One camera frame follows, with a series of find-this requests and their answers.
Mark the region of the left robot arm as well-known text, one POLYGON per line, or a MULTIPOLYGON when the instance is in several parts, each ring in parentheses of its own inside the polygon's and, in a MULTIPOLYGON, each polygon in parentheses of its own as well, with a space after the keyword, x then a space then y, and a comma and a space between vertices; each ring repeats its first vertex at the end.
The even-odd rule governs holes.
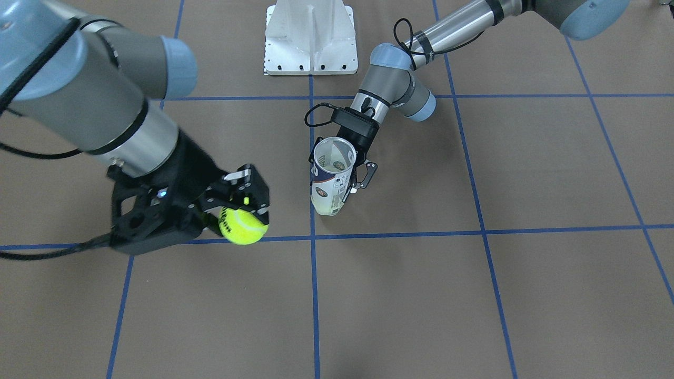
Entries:
POLYGON ((391 108, 421 122, 435 110, 435 96, 415 72, 436 57, 474 42, 505 18, 535 12, 564 36, 584 41, 615 23, 627 1, 472 1, 435 24, 411 32, 407 41, 376 46, 369 69, 351 106, 336 108, 332 122, 338 137, 355 149, 355 166, 368 162, 366 155, 391 108))

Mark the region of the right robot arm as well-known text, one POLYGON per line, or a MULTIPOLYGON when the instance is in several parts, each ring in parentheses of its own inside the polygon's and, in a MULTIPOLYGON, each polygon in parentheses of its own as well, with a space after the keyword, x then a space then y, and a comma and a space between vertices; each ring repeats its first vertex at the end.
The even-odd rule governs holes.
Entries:
POLYGON ((193 239, 240 210, 267 226, 255 166, 219 169, 155 100, 188 95, 197 63, 183 41, 147 36, 58 1, 2 1, 2 111, 33 118, 108 166, 116 243, 193 239))

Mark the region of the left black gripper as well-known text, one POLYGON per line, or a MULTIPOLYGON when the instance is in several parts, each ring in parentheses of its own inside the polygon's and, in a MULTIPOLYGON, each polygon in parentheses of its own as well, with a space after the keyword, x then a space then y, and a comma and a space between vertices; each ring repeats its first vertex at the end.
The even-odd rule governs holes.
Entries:
POLYGON ((352 169, 348 189, 342 198, 342 202, 346 203, 349 196, 369 186, 377 171, 377 163, 366 160, 366 156, 380 129, 380 123, 349 107, 335 110, 335 123, 340 127, 336 136, 349 142, 356 151, 354 166, 363 165, 366 168, 366 175, 362 180, 358 179, 357 168, 352 169))

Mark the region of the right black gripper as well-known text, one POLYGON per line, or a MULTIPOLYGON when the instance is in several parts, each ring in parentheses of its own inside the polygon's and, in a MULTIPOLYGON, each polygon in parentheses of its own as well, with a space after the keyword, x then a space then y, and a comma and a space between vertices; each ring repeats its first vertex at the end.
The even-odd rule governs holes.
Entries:
POLYGON ((228 173, 217 168, 209 154, 179 130, 175 149, 158 168, 158 189, 166 224, 179 230, 209 230, 224 237, 219 217, 207 212, 222 207, 268 216, 270 190, 254 165, 228 173))

